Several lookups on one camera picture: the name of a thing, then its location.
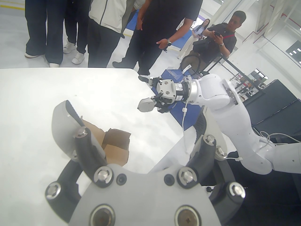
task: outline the black t-shirt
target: black t-shirt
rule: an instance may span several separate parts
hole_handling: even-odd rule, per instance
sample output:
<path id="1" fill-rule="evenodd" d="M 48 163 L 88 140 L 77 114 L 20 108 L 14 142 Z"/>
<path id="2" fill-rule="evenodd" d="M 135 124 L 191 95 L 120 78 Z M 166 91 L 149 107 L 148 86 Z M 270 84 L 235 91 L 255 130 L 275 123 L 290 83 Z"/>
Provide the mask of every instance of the black t-shirt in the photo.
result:
<path id="1" fill-rule="evenodd" d="M 226 29 L 227 25 L 227 23 L 217 24 L 213 27 L 208 28 L 208 30 L 219 32 L 224 37 L 223 42 L 225 44 L 225 47 L 229 50 L 229 52 L 232 52 L 236 44 L 236 37 L 231 36 L 234 35 L 234 32 L 228 31 Z M 203 52 L 202 55 L 205 61 L 210 61 L 215 59 L 221 53 L 221 51 L 219 49 L 219 44 L 215 43 L 214 39 L 207 37 L 206 40 L 209 41 L 208 50 L 206 52 Z"/>
<path id="2" fill-rule="evenodd" d="M 171 37 L 184 18 L 196 20 L 203 0 L 152 0 L 143 18 L 143 34 L 150 42 Z"/>

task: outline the white robotic arm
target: white robotic arm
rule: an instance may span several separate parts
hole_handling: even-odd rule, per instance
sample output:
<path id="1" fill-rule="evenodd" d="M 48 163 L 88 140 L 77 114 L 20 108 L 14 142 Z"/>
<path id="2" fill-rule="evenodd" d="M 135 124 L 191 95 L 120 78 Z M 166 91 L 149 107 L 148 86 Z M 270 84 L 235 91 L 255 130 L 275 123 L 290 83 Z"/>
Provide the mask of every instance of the white robotic arm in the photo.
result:
<path id="1" fill-rule="evenodd" d="M 138 106 L 140 111 L 147 112 L 156 106 L 158 111 L 166 112 L 177 97 L 189 104 L 205 105 L 211 109 L 221 132 L 236 147 L 246 169 L 258 174 L 268 174 L 273 169 L 301 173 L 301 143 L 274 145 L 255 134 L 249 114 L 229 81 L 208 74 L 184 80 L 181 85 L 161 78 L 150 79 L 149 84 L 157 88 L 159 95 L 143 99 Z"/>

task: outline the black shoe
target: black shoe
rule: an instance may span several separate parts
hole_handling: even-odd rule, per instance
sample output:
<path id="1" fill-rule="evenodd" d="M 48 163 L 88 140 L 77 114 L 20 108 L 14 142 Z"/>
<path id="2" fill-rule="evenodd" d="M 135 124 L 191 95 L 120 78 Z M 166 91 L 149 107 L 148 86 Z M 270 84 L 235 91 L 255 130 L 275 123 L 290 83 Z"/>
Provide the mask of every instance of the black shoe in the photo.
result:
<path id="1" fill-rule="evenodd" d="M 112 65 L 114 68 L 125 68 L 122 62 L 113 61 Z"/>
<path id="2" fill-rule="evenodd" d="M 138 70 L 139 75 L 144 75 L 144 76 L 149 76 L 150 72 L 149 71 L 141 71 L 140 69 Z"/>

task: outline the white label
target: white label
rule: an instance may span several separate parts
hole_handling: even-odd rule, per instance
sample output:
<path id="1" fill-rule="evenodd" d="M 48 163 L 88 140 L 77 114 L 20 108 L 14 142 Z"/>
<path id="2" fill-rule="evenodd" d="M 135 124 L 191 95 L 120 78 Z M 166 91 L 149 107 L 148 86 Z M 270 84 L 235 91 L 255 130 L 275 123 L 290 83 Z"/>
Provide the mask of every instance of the white label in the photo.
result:
<path id="1" fill-rule="evenodd" d="M 186 66 L 186 68 L 182 71 L 182 74 L 184 74 L 190 68 L 191 68 L 191 65 Z"/>
<path id="2" fill-rule="evenodd" d="M 183 85 L 181 83 L 175 83 L 175 90 L 183 90 Z"/>
<path id="3" fill-rule="evenodd" d="M 176 101 L 181 101 L 183 99 L 183 96 L 176 96 L 175 100 Z"/>

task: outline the man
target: man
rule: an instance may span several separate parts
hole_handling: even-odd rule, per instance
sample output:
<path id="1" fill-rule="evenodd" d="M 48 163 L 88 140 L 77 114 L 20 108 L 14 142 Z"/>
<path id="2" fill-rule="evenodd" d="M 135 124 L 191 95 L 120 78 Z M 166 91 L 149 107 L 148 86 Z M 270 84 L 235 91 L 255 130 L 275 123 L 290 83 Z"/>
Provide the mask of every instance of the man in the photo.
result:
<path id="1" fill-rule="evenodd" d="M 146 0 L 139 10 L 136 30 L 122 62 L 116 68 L 133 69 L 139 62 L 140 75 L 149 75 L 162 49 L 184 36 L 197 19 L 203 0 Z M 184 24 L 176 30 L 184 19 Z"/>
<path id="2" fill-rule="evenodd" d="M 229 57 L 236 44 L 235 30 L 246 20 L 243 11 L 234 12 L 229 23 L 217 24 L 203 31 L 207 38 L 199 41 L 200 45 L 194 45 L 193 51 L 185 57 L 181 63 L 181 69 L 191 64 L 194 71 L 203 71 L 211 61 L 222 54 Z"/>
<path id="3" fill-rule="evenodd" d="M 85 59 L 90 4 L 91 0 L 67 0 L 65 28 L 68 40 L 63 52 L 69 54 L 76 49 L 72 59 L 72 63 L 76 65 Z"/>
<path id="4" fill-rule="evenodd" d="M 88 67 L 105 68 L 110 61 L 131 11 L 145 0 L 92 0 L 88 25 Z"/>
<path id="5" fill-rule="evenodd" d="M 66 2 L 67 0 L 25 0 L 29 33 L 25 57 L 34 58 L 45 54 L 49 67 L 59 67 L 62 63 Z"/>

